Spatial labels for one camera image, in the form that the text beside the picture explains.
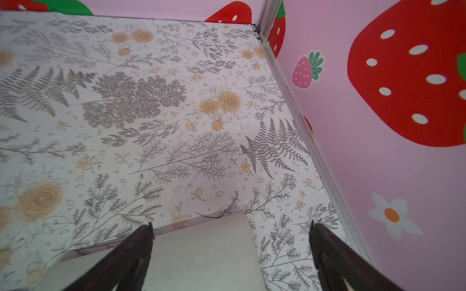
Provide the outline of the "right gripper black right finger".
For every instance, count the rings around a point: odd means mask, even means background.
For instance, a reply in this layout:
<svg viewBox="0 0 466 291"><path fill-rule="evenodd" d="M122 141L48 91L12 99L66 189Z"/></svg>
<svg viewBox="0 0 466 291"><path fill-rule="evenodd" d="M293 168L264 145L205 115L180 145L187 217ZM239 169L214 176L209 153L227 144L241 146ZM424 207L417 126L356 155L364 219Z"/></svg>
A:
<svg viewBox="0 0 466 291"><path fill-rule="evenodd" d="M311 223L309 246L324 291L400 291L322 223Z"/></svg>

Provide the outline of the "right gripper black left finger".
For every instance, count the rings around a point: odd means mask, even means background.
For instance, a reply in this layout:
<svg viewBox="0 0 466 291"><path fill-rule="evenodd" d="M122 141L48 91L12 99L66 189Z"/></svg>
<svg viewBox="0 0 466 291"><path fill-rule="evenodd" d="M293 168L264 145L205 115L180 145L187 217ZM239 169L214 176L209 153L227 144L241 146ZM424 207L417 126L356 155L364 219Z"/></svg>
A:
<svg viewBox="0 0 466 291"><path fill-rule="evenodd" d="M153 225L149 223L140 226L65 290L141 291L154 240Z"/></svg>

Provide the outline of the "right rear aluminium post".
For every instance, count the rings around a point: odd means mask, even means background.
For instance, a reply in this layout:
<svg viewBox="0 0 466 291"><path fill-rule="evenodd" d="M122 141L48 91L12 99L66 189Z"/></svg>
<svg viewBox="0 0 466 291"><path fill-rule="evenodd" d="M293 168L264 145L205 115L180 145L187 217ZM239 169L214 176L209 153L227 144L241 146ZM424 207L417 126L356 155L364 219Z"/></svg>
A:
<svg viewBox="0 0 466 291"><path fill-rule="evenodd" d="M278 14L281 0L265 0L258 16L257 23L254 25L259 39L262 42L266 42L270 31L273 26L273 22Z"/></svg>

